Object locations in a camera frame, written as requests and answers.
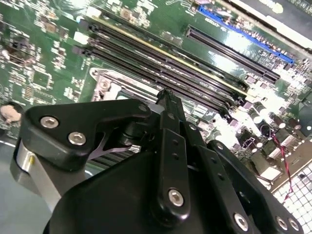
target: cable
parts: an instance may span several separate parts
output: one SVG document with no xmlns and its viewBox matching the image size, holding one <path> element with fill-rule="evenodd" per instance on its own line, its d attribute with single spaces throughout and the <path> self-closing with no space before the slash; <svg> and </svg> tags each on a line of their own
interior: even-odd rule
<svg viewBox="0 0 312 234">
<path fill-rule="evenodd" d="M 291 176 L 291 173 L 289 171 L 289 164 L 288 164 L 288 162 L 286 160 L 286 156 L 285 156 L 285 151 L 284 151 L 285 147 L 281 145 L 279 140 L 276 138 L 276 135 L 272 135 L 272 137 L 273 137 L 274 142 L 278 145 L 279 149 L 281 150 L 281 154 L 282 154 L 282 157 L 284 159 L 284 165 L 285 165 L 285 169 L 286 169 L 286 173 L 288 175 L 288 181 L 289 181 L 289 185 L 290 185 L 289 191 L 286 194 L 284 201 L 282 203 L 282 204 L 284 204 L 285 201 L 290 197 L 290 194 L 293 193 L 292 176 Z"/>
</svg>

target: electrolytic capacitor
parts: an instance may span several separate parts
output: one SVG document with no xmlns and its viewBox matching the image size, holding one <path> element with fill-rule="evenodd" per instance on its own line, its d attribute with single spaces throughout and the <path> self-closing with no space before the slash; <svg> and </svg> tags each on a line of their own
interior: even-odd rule
<svg viewBox="0 0 312 234">
<path fill-rule="evenodd" d="M 219 131 L 216 131 L 216 132 L 214 132 L 214 138 L 216 139 L 216 140 L 218 140 L 218 141 L 221 141 L 222 140 L 222 134 L 221 134 L 221 132 L 219 132 Z"/>
<path fill-rule="evenodd" d="M 263 120 L 263 118 L 256 111 L 251 112 L 250 117 L 255 124 L 258 124 Z"/>
<path fill-rule="evenodd" d="M 276 123 L 279 128 L 285 128 L 286 123 L 284 123 L 280 117 L 273 115 L 272 119 L 273 119 L 274 123 Z"/>
<path fill-rule="evenodd" d="M 255 108 L 262 116 L 267 116 L 269 114 L 269 111 L 267 108 L 264 107 L 264 105 L 259 104 Z"/>
<path fill-rule="evenodd" d="M 297 120 L 295 120 L 294 118 L 290 118 L 288 120 L 289 125 L 294 128 L 295 130 L 299 130 L 301 129 L 301 125 L 299 124 L 299 122 Z"/>
<path fill-rule="evenodd" d="M 250 144 L 248 148 L 251 150 L 252 153 L 255 153 L 258 151 L 255 144 Z"/>
<path fill-rule="evenodd" d="M 262 123 L 261 125 L 258 125 L 258 129 L 261 132 L 261 134 L 265 137 L 271 137 L 273 130 L 267 123 Z"/>
<path fill-rule="evenodd" d="M 263 143 L 260 141 L 260 139 L 257 136 L 253 136 L 254 138 L 254 144 L 256 145 L 257 148 L 261 148 L 263 146 Z"/>
</svg>

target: metal link arm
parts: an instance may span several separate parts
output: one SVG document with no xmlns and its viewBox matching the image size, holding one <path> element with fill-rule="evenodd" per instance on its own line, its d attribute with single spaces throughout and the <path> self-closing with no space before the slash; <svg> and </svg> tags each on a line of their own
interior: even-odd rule
<svg viewBox="0 0 312 234">
<path fill-rule="evenodd" d="M 129 99 L 25 113 L 11 172 L 48 203 L 45 233 L 303 233 L 225 145 L 206 146 L 179 98 L 165 90 L 157 104 L 164 111 Z M 85 180 L 87 160 L 132 144 L 141 152 Z"/>
</svg>

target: screw hole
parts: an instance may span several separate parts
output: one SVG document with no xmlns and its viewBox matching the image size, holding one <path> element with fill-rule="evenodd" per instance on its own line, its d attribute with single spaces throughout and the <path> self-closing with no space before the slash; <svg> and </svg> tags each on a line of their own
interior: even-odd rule
<svg viewBox="0 0 312 234">
<path fill-rule="evenodd" d="M 175 160 L 179 160 L 179 155 L 177 155 L 176 153 L 173 153 L 172 156 L 175 158 Z"/>
<path fill-rule="evenodd" d="M 218 177 L 219 177 L 222 181 L 225 180 L 225 178 L 223 177 L 223 175 L 222 175 L 221 173 L 218 173 Z"/>
</svg>

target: black ram slot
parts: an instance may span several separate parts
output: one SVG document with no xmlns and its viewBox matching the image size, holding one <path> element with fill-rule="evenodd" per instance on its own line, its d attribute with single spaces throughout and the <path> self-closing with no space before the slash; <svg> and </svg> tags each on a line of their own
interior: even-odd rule
<svg viewBox="0 0 312 234">
<path fill-rule="evenodd" d="M 206 106 L 207 108 L 210 108 L 211 110 L 219 113 L 226 112 L 228 113 L 227 109 L 224 106 L 216 105 L 215 103 L 209 101 L 209 100 L 203 100 L 202 97 L 196 96 L 194 94 L 189 93 L 186 90 L 179 89 L 176 85 L 173 83 L 167 82 L 162 78 L 159 78 L 157 75 L 154 75 L 153 73 L 147 72 L 146 70 L 142 70 L 141 68 L 136 68 L 133 66 L 132 63 L 127 62 L 125 60 L 120 60 L 119 58 L 114 57 L 111 54 L 99 51 L 98 49 L 86 49 L 81 48 L 78 46 L 73 46 L 73 53 L 77 55 L 83 55 L 86 57 L 95 57 L 98 59 L 103 59 L 108 62 L 111 62 L 115 66 L 120 66 L 123 69 L 125 69 L 127 72 L 135 74 L 138 78 L 143 78 L 149 82 L 156 82 L 160 85 L 162 85 L 164 88 L 171 89 L 174 93 L 185 97 L 186 99 L 193 100 L 194 102 Z"/>
<path fill-rule="evenodd" d="M 89 23 L 85 20 L 82 20 L 82 21 L 80 21 L 80 25 L 82 27 L 86 28 L 86 25 L 89 25 Z M 187 68 L 187 67 L 183 66 L 182 64 L 179 64 L 178 62 L 176 62 L 172 59 L 168 59 L 165 55 L 163 55 L 157 51 L 153 51 L 149 48 L 146 48 L 146 46 L 142 45 L 141 43 L 139 43 L 139 42 L 137 42 L 131 38 L 127 38 L 124 35 L 120 35 L 118 32 L 115 32 L 114 30 L 111 30 L 110 28 L 101 27 L 98 29 L 98 32 L 100 32 L 102 35 L 104 34 L 104 35 L 108 36 L 109 38 L 116 39 L 122 43 L 126 42 L 127 45 L 130 45 L 133 47 L 134 51 L 140 51 L 141 53 L 147 55 L 148 57 L 154 58 L 156 60 L 160 60 L 163 64 L 171 66 L 171 67 L 175 68 L 177 71 L 184 73 L 184 74 L 187 74 L 189 77 L 194 76 L 198 80 L 200 80 L 204 83 L 207 83 L 208 85 L 214 87 L 216 90 L 219 90 L 222 93 L 226 93 L 228 96 L 230 96 L 234 99 L 237 96 L 239 96 L 239 95 L 237 95 L 237 93 L 234 90 L 232 90 L 232 89 L 230 89 L 224 85 L 221 85 L 212 79 L 208 79 L 204 75 L 199 74 L 199 73 L 193 71 L 192 69 Z M 110 40 L 108 38 L 105 38 L 105 37 L 102 37 L 102 38 L 101 37 L 93 37 L 93 39 L 94 39 L 94 41 L 91 44 L 102 43 L 104 40 L 105 40 L 105 42 L 103 42 L 103 43 L 105 43 L 105 44 L 110 43 Z"/>
<path fill-rule="evenodd" d="M 172 51 L 175 53 L 175 54 L 182 54 L 183 55 L 183 58 L 185 58 L 185 56 L 193 61 L 196 61 L 198 67 L 201 67 L 201 65 L 204 65 L 205 67 L 207 67 L 208 69 L 206 71 L 210 71 L 211 73 L 214 73 L 214 74 L 222 74 L 222 76 L 224 77 L 224 79 L 227 80 L 227 82 L 239 82 L 240 85 L 242 86 L 242 90 L 243 91 L 247 91 L 248 90 L 248 85 L 242 81 L 237 81 L 237 78 L 235 78 L 234 76 L 232 76 L 231 74 L 228 74 L 226 72 L 224 72 L 223 70 L 209 64 L 209 63 L 206 63 L 204 60 L 202 59 L 199 59 L 197 57 L 195 57 L 194 55 L 192 55 L 191 53 L 188 53 L 187 51 L 184 51 L 183 49 L 179 48 L 179 47 L 176 47 L 172 44 L 170 44 L 169 42 L 167 42 L 166 40 L 158 37 L 158 36 L 155 36 L 154 34 L 140 28 L 140 27 L 137 27 L 135 26 L 134 24 L 132 23 L 129 23 L 128 21 L 124 20 L 123 18 L 121 17 L 118 17 L 116 16 L 115 14 L 107 11 L 107 10 L 104 10 L 104 9 L 101 9 L 101 8 L 98 8 L 98 10 L 100 10 L 102 12 L 102 15 L 105 16 L 105 17 L 108 17 L 108 18 L 111 18 L 113 20 L 115 20 L 116 22 L 118 22 L 120 24 L 120 27 L 121 28 L 125 28 L 126 31 L 127 29 L 132 29 L 132 30 L 135 30 L 136 32 L 139 32 L 140 34 L 142 35 L 146 35 L 148 38 L 150 39 L 153 39 L 155 41 L 158 41 L 160 42 L 161 44 L 165 45 L 166 47 L 168 48 L 171 48 Z"/>
<path fill-rule="evenodd" d="M 223 104 L 226 106 L 229 106 L 229 105 L 235 106 L 235 103 L 232 100 L 225 98 L 216 92 L 213 92 L 213 91 L 210 91 L 206 88 L 200 87 L 198 84 L 194 83 L 191 79 L 185 80 L 185 78 L 182 78 L 182 74 L 177 74 L 176 72 L 173 72 L 173 71 L 171 71 L 165 67 L 162 67 L 161 65 L 159 65 L 157 63 L 153 63 L 152 61 L 148 61 L 144 56 L 142 56 L 140 54 L 135 54 L 134 51 L 120 47 L 120 46 L 110 42 L 109 40 L 102 41 L 102 40 L 97 39 L 95 44 L 97 46 L 100 46 L 103 49 L 110 50 L 114 53 L 117 52 L 121 58 L 129 58 L 129 59 L 132 59 L 136 62 L 139 62 L 144 67 L 148 67 L 151 70 L 153 70 L 154 72 L 165 75 L 165 76 L 169 77 L 170 79 L 172 79 L 178 83 L 183 84 L 185 87 L 188 87 L 188 89 L 196 90 L 199 93 L 201 93 L 202 95 L 208 96 L 214 102 L 219 102 L 220 104 Z"/>
<path fill-rule="evenodd" d="M 131 38 L 128 38 L 126 36 L 124 36 L 123 34 L 121 33 L 118 33 L 112 29 L 110 29 L 109 27 L 104 27 L 102 25 L 97 25 L 97 24 L 93 24 L 93 23 L 89 23 L 88 21 L 86 20 L 81 20 L 79 25 L 86 29 L 86 30 L 90 30 L 91 32 L 94 32 L 94 33 L 99 33 L 99 34 L 105 34 L 109 37 L 112 37 L 114 39 L 117 39 L 123 43 L 127 43 L 128 45 L 131 45 L 133 46 L 135 49 L 141 49 L 143 51 L 145 51 L 146 53 L 148 53 L 149 55 L 153 55 L 155 57 L 157 57 L 158 59 L 162 59 L 163 61 L 166 61 L 168 62 L 169 64 L 171 65 L 175 65 L 175 66 L 178 66 L 179 65 L 179 68 L 182 69 L 185 73 L 191 73 L 193 76 L 196 76 L 198 79 L 202 80 L 203 82 L 207 82 L 209 83 L 211 86 L 215 87 L 216 89 L 219 89 L 219 90 L 223 90 L 224 92 L 226 93 L 231 93 L 231 94 L 228 94 L 232 97 L 237 97 L 237 96 L 241 96 L 242 98 L 245 98 L 243 97 L 240 93 L 237 93 L 236 91 L 230 89 L 229 87 L 226 87 L 225 85 L 221 84 L 221 83 L 218 83 L 217 81 L 213 80 L 213 79 L 209 79 L 207 78 L 206 76 L 202 75 L 202 74 L 199 74 L 195 71 L 193 71 L 192 69 L 186 67 L 185 65 L 183 64 L 179 64 L 177 61 L 175 60 L 172 60 L 172 59 L 168 59 L 165 55 L 161 54 L 160 52 L 157 52 L 157 51 L 153 51 L 151 50 L 150 48 L 144 46 L 143 44 L 137 42 L 136 40 L 134 39 L 131 39 Z M 229 82 L 228 78 L 226 78 L 225 76 L 222 75 L 222 77 L 220 77 L 222 79 L 224 79 L 226 82 Z M 235 86 L 237 86 L 237 79 L 235 79 L 235 81 L 231 80 L 230 84 L 235 84 Z M 241 82 L 239 83 L 239 86 L 238 88 L 242 88 L 243 91 L 246 91 L 248 89 L 248 86 L 247 85 L 242 85 Z"/>
<path fill-rule="evenodd" d="M 225 58 L 229 59 L 230 61 L 239 64 L 242 67 L 248 68 L 252 70 L 252 72 L 266 79 L 268 82 L 275 84 L 278 79 L 280 79 L 280 75 L 276 74 L 275 72 L 271 71 L 270 69 L 252 61 L 250 58 L 238 53 L 237 51 L 233 50 L 227 45 L 220 43 L 219 41 L 215 40 L 214 38 L 210 37 L 209 35 L 200 32 L 199 30 L 189 26 L 189 29 L 186 33 L 186 37 L 189 39 L 196 40 L 204 45 L 207 45 L 217 53 L 220 53 Z"/>
<path fill-rule="evenodd" d="M 151 57 L 155 60 L 160 60 L 164 65 L 168 65 L 172 68 L 174 68 L 175 70 L 179 71 L 180 73 L 184 73 L 186 74 L 186 76 L 188 77 L 196 77 L 198 80 L 204 82 L 204 83 L 207 83 L 208 85 L 214 87 L 216 90 L 219 90 L 220 92 L 223 92 L 223 93 L 226 93 L 228 96 L 230 97 L 236 97 L 236 92 L 233 91 L 232 89 L 226 87 L 226 86 L 222 86 L 220 84 L 218 84 L 216 81 L 214 80 L 211 80 L 211 79 L 207 79 L 204 75 L 202 74 L 199 74 L 195 71 L 193 71 L 192 69 L 190 68 L 187 68 L 181 64 L 179 64 L 178 62 L 172 60 L 172 59 L 168 59 L 166 58 L 164 55 L 162 55 L 161 53 L 158 53 L 156 51 L 151 51 L 151 50 L 148 50 L 146 49 L 144 46 L 142 46 L 140 43 L 136 42 L 136 41 L 133 41 L 133 40 L 128 40 L 128 39 L 121 39 L 120 37 L 118 38 L 115 38 L 114 35 L 108 33 L 108 32 L 101 32 L 101 33 L 105 33 L 105 35 L 109 36 L 110 38 L 114 38 L 114 39 L 117 39 L 118 41 L 120 42 L 128 42 L 128 45 L 131 45 L 133 46 L 133 50 L 134 51 L 140 51 L 141 53 L 145 54 L 147 57 Z M 95 42 L 94 43 L 101 43 L 102 41 L 105 40 L 105 44 L 107 43 L 110 43 L 109 42 L 109 39 L 107 38 L 95 38 Z"/>
</svg>

